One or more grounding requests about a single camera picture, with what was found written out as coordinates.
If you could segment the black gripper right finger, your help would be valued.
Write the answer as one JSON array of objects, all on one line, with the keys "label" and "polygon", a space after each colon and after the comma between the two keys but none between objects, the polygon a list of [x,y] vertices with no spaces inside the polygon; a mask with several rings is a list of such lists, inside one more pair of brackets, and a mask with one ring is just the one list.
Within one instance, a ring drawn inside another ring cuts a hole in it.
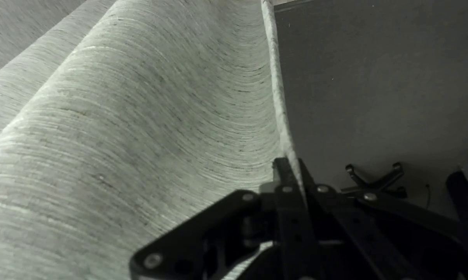
[{"label": "black gripper right finger", "polygon": [[408,201],[392,185],[402,163],[374,182],[346,167],[355,182],[340,191],[302,171],[313,229],[333,257],[329,280],[468,280],[468,226]]}]

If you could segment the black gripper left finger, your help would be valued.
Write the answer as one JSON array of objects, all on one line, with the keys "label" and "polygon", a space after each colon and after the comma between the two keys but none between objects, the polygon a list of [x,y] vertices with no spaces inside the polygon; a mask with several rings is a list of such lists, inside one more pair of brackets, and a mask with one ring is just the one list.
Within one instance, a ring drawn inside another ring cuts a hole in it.
[{"label": "black gripper left finger", "polygon": [[131,280],[223,280],[256,257],[240,280],[318,277],[318,241],[301,184],[287,157],[259,193],[237,190],[139,249]]}]

